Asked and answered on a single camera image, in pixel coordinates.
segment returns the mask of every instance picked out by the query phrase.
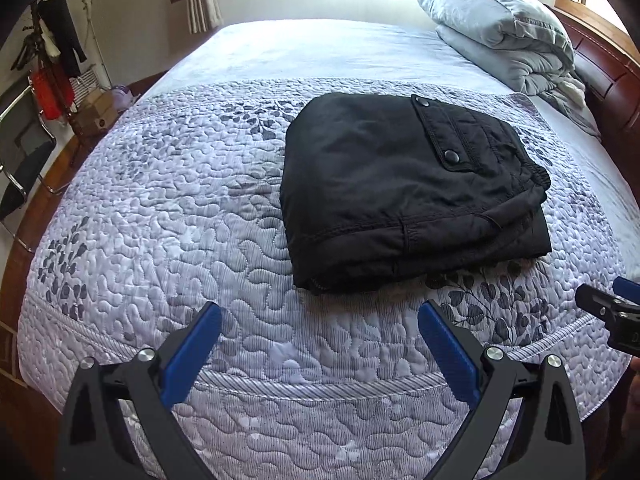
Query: red bag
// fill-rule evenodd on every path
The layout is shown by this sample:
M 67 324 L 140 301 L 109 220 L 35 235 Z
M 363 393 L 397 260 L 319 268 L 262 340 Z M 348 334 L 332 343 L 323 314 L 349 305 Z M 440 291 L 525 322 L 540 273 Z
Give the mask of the red bag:
M 34 94 L 36 95 L 36 101 L 42 108 L 44 117 L 52 121 L 62 115 L 62 110 L 56 102 L 56 97 L 49 85 L 49 79 L 45 72 L 46 69 L 41 68 L 37 72 L 31 73 L 31 86 L 33 86 Z M 71 82 L 62 70 L 62 67 L 55 63 L 53 65 L 53 75 L 58 84 L 58 88 L 62 92 L 67 106 L 71 106 L 74 101 L 74 89 L 71 88 Z

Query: wooden headboard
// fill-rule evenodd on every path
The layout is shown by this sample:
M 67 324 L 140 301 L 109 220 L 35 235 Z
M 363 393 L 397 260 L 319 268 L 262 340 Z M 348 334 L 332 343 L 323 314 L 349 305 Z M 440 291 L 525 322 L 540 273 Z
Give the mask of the wooden headboard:
M 553 11 L 574 44 L 575 69 L 588 86 L 602 145 L 640 203 L 640 67 L 590 28 Z

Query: silver bolt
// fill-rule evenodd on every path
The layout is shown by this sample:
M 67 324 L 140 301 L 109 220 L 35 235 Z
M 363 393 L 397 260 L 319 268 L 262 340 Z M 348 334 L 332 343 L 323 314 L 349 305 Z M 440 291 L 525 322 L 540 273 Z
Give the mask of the silver bolt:
M 550 355 L 546 358 L 546 362 L 552 365 L 553 368 L 559 368 L 562 366 L 562 359 L 557 355 Z
M 93 357 L 85 357 L 80 361 L 80 367 L 82 370 L 88 370 L 95 365 L 95 359 Z
M 504 357 L 504 352 L 498 347 L 489 346 L 489 348 L 486 349 L 486 356 L 493 361 L 499 361 Z
M 138 361 L 142 361 L 143 363 L 151 361 L 154 357 L 156 357 L 156 351 L 153 348 L 143 348 L 138 352 Z

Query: quilted bedspread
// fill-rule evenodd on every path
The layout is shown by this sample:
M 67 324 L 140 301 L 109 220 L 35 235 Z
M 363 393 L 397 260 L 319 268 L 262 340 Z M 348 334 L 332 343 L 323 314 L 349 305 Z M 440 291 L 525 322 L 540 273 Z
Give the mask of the quilted bedspread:
M 313 297 L 292 284 L 278 190 L 285 132 L 327 92 L 417 93 L 510 122 L 552 177 L 543 204 L 553 252 Z M 363 79 L 257 80 L 182 88 L 134 106 L 66 192 L 31 265 L 20 369 L 61 410 L 78 361 L 158 347 L 208 300 L 223 333 L 187 401 L 184 433 L 220 479 L 420 479 L 466 415 L 421 339 L 417 311 L 512 358 L 566 363 L 582 418 L 629 356 L 579 311 L 580 283 L 624 275 L 609 223 L 580 169 L 528 98 Z M 479 477 L 495 470 L 518 405 Z M 162 472 L 129 403 L 146 469 Z

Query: mattress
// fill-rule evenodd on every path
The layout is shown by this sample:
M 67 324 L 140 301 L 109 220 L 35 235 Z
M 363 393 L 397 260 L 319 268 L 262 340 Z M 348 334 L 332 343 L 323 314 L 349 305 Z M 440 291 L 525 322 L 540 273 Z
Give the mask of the mattress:
M 551 174 L 553 253 L 372 294 L 296 290 L 278 200 L 285 132 L 329 91 L 415 92 L 509 121 Z M 323 20 L 223 29 L 121 118 L 66 192 L 28 277 L 22 375 L 61 410 L 82 357 L 129 359 L 215 301 L 220 343 L 174 414 L 218 478 L 423 478 L 466 415 L 418 334 L 432 299 L 513 358 L 560 354 L 585 418 L 629 356 L 606 346 L 574 290 L 610 289 L 638 264 L 621 249 L 640 238 L 640 213 L 624 187 L 600 195 L 622 178 L 597 146 L 567 150 L 554 114 L 432 33 Z M 495 470 L 517 409 L 479 476 Z M 162 476 L 123 410 L 145 468 Z

